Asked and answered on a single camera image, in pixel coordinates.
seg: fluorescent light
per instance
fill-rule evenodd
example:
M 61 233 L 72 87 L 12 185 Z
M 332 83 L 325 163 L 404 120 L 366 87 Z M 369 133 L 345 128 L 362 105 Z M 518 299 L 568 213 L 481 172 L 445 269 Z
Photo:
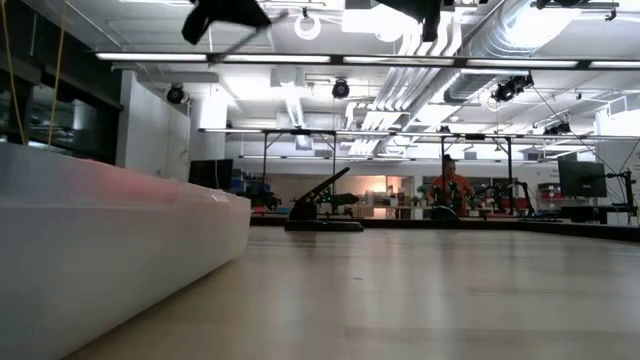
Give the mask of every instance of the fluorescent light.
M 249 133 L 261 133 L 262 130 L 260 129 L 200 129 L 200 131 L 202 132 L 214 132 L 214 133 L 243 133 L 243 134 L 249 134 Z
M 467 60 L 466 65 L 477 67 L 506 66 L 516 68 L 572 68 L 578 65 L 578 62 L 573 60 L 471 59 Z
M 604 69 L 638 69 L 640 68 L 640 61 L 594 61 L 589 65 L 589 67 Z
M 336 131 L 337 135 L 371 135 L 371 136 L 389 136 L 388 131 Z
M 108 61 L 207 61 L 205 54 L 97 53 L 96 56 Z
M 322 156 L 287 156 L 287 159 L 293 160 L 330 160 L 332 158 L 326 158 Z
M 228 55 L 223 62 L 260 62 L 260 63 L 329 63 L 330 56 L 324 55 Z
M 264 159 L 264 155 L 240 155 L 240 159 Z M 281 156 L 267 155 L 267 159 L 282 159 Z
M 506 69 L 460 69 L 464 75 L 510 75 L 510 76 L 527 76 L 527 70 L 506 70 Z
M 453 59 L 418 56 L 345 56 L 345 64 L 451 66 Z
M 161 4 L 168 6 L 191 6 L 193 4 L 189 0 L 120 0 L 121 3 L 133 4 Z

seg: computer monitor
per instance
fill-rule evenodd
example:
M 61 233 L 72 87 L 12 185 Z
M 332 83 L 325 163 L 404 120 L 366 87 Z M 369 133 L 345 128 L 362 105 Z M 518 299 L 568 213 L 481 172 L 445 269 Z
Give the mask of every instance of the computer monitor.
M 560 189 L 564 196 L 607 197 L 604 165 L 592 162 L 558 161 Z
M 231 188 L 233 160 L 192 161 L 189 169 L 189 182 L 211 189 Z

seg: black object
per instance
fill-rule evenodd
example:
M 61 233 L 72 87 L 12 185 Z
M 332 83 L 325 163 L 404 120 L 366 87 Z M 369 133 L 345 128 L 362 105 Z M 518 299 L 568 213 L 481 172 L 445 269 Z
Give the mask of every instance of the black object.
M 438 25 L 440 25 L 440 6 L 443 0 L 379 0 L 394 10 L 414 18 L 422 26 L 422 41 L 433 42 L 438 38 Z M 445 6 L 452 6 L 453 0 L 444 0 Z
M 351 170 L 351 168 L 348 167 L 340 170 L 301 196 L 293 205 L 284 229 L 287 231 L 363 231 L 364 228 L 357 222 L 317 221 L 316 202 L 322 195 L 323 190 L 336 182 L 336 180 L 349 172 L 349 170 Z
M 558 170 L 562 195 L 607 197 L 607 183 L 603 164 L 558 161 Z
M 491 97 L 496 102 L 511 101 L 514 97 L 520 95 L 524 89 L 534 84 L 531 74 L 527 76 L 514 76 L 507 82 L 498 83 L 498 88 L 491 94 Z
M 182 84 L 172 84 L 167 92 L 167 101 L 174 105 L 182 105 L 189 99 L 189 96 L 182 88 Z
M 195 8 L 184 22 L 182 36 L 196 45 L 214 21 L 264 28 L 271 20 L 255 0 L 190 0 Z
M 587 221 L 599 221 L 600 224 L 608 223 L 607 215 L 609 213 L 630 213 L 636 215 L 638 207 L 636 206 L 563 206 L 560 209 L 560 217 L 563 219 L 571 219 L 574 223 L 584 223 Z
M 568 122 L 562 121 L 556 126 L 546 127 L 542 135 L 562 135 L 571 133 L 571 126 Z
M 316 204 L 331 204 L 331 213 L 338 213 L 338 206 L 353 205 L 360 201 L 360 198 L 351 194 L 332 194 L 331 190 L 327 187 L 322 191 L 320 196 L 316 200 Z
M 248 188 L 246 192 L 237 193 L 236 195 L 249 199 L 251 201 L 252 208 L 264 206 L 270 211 L 276 211 L 278 206 L 282 205 L 282 199 L 275 196 L 274 193 L 265 191 L 264 189 L 256 191 L 253 188 Z
M 333 86 L 331 95 L 333 95 L 333 97 L 336 99 L 344 99 L 349 96 L 349 85 L 347 84 L 347 80 L 336 80 L 336 84 Z
M 616 8 L 611 9 L 611 14 L 604 17 L 604 21 L 613 21 L 618 17 L 618 10 Z
M 192 161 L 189 169 L 189 182 L 210 189 L 229 189 L 233 160 Z
M 460 218 L 448 206 L 434 206 L 431 209 L 431 220 L 460 221 Z

